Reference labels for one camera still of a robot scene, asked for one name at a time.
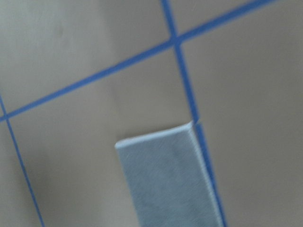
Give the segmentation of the pink and blue towel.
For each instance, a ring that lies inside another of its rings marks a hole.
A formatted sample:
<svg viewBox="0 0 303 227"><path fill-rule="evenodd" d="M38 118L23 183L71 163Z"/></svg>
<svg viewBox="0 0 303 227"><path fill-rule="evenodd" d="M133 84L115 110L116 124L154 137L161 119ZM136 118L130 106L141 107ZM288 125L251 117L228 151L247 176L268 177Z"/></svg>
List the pink and blue towel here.
<svg viewBox="0 0 303 227"><path fill-rule="evenodd" d="M115 144L142 227L221 227L191 122Z"/></svg>

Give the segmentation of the blue tape line crosswise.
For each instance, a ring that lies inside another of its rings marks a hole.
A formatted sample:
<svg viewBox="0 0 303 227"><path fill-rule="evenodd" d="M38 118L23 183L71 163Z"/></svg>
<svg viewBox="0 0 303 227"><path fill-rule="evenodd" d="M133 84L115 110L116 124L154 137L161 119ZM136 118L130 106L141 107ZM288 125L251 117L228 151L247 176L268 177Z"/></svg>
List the blue tape line crosswise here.
<svg viewBox="0 0 303 227"><path fill-rule="evenodd" d="M14 116L20 115L23 112L26 112L30 109L33 109L39 105L42 105L46 102L49 102L53 99L56 99L60 96L63 96L69 92L72 92L80 87L83 87L89 83L92 83L94 81L97 81L101 78L104 78L106 76L109 76L115 72L119 72L127 67L130 67L132 65L135 65L145 59L148 59L156 54L159 54L167 49L169 49L170 47L172 47L175 43L181 44L185 41L188 41L194 37L200 36L204 33L206 33L207 31L210 31L212 29L215 29L231 20L234 20L238 17L242 17L243 15L254 11L255 9L261 8L266 4L269 4L271 1L270 0L252 0L249 1L239 7L236 7L226 13L223 13L217 17L215 17L214 19L211 19L201 25L198 25L184 33L181 33L180 35L177 35L175 38L170 38L169 40L162 42L161 44L154 46L142 53L139 53L133 57L130 57L114 66L108 67L98 73L95 73L91 76L88 76L82 80L79 80L75 83L72 83L62 89L59 89L53 93L50 93L38 100L35 100L29 104L26 104L14 111L11 111L7 114L4 114L3 116L0 117L1 121L4 121L6 119L12 118Z"/></svg>

